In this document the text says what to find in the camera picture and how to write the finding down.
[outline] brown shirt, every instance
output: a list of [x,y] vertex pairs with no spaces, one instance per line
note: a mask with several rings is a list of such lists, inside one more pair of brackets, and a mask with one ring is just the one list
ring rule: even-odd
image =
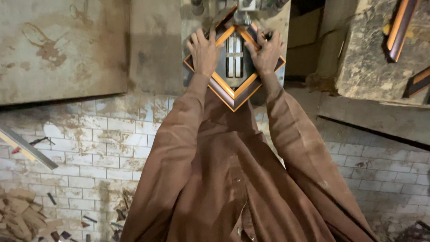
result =
[[270,135],[194,75],[161,124],[121,242],[376,241],[313,123],[265,77]]

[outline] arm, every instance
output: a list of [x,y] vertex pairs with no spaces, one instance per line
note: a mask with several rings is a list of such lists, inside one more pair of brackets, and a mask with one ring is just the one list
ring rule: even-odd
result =
[[196,73],[181,97],[173,103],[155,136],[137,186],[121,242],[162,241],[166,236],[176,199],[191,174],[197,148],[197,132],[203,118],[209,79],[219,60],[215,30],[207,40],[203,31],[187,41]]
[[353,241],[371,241],[372,231],[355,198],[332,162],[318,130],[300,104],[278,82],[274,73],[283,48],[274,31],[266,42],[258,33],[262,49],[248,47],[266,93],[270,136],[284,159],[289,175],[311,200],[333,234],[351,236]]

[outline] sleeve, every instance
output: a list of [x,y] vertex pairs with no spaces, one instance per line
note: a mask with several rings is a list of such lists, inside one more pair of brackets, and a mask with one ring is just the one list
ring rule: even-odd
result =
[[195,74],[159,127],[146,160],[121,242],[162,241],[176,199],[191,174],[209,78]]
[[324,141],[300,104],[275,74],[262,77],[269,130],[288,174],[317,208],[329,229],[343,241],[376,241]]

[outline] left hand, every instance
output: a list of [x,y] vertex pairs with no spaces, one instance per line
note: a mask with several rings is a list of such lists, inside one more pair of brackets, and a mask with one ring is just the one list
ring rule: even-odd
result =
[[209,40],[205,38],[201,28],[191,34],[191,39],[193,43],[187,40],[187,47],[193,56],[194,71],[210,78],[218,66],[220,51],[224,44],[215,46],[215,29],[213,27],[209,34]]

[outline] hand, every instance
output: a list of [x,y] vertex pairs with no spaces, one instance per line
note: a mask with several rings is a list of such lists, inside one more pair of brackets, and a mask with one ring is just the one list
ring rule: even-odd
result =
[[215,29],[211,28],[209,40],[203,34],[201,28],[191,34],[193,43],[187,40],[187,47],[193,56],[194,71],[211,77],[218,66],[219,55],[224,44],[215,46]]
[[[273,32],[272,38],[266,41],[263,36],[270,32]],[[277,30],[258,30],[257,42],[261,46],[261,50],[259,51],[256,51],[254,45],[250,42],[246,42],[245,45],[251,54],[252,62],[258,74],[263,76],[274,73],[279,56],[281,55],[281,50],[285,47],[281,34]]]

